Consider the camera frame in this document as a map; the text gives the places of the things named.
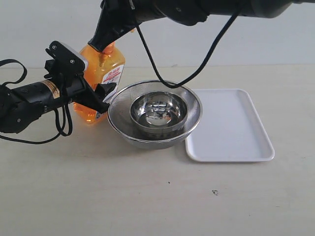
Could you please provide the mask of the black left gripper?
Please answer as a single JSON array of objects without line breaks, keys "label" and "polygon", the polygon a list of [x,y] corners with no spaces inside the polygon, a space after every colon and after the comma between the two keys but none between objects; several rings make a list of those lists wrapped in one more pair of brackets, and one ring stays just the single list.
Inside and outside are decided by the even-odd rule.
[{"label": "black left gripper", "polygon": [[67,76],[59,73],[62,82],[62,98],[64,103],[76,102],[101,114],[108,111],[109,104],[101,101],[115,88],[116,83],[97,84],[95,92],[84,79],[83,74]]}]

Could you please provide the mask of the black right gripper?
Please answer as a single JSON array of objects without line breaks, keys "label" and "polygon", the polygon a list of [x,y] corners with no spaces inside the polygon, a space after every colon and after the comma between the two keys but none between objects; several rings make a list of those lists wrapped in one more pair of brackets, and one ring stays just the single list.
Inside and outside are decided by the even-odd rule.
[{"label": "black right gripper", "polygon": [[143,22],[162,18],[153,0],[103,0],[94,36],[88,44],[102,52]]}]

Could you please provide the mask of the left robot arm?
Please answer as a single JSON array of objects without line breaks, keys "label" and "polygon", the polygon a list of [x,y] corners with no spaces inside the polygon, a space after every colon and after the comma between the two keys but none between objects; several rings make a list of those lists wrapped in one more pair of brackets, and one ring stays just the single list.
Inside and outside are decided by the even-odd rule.
[{"label": "left robot arm", "polygon": [[76,75],[72,79],[58,75],[13,89],[1,85],[0,131],[19,133],[43,114],[69,102],[78,103],[103,114],[109,108],[104,99],[116,85],[97,84],[96,89],[92,89],[82,75]]}]

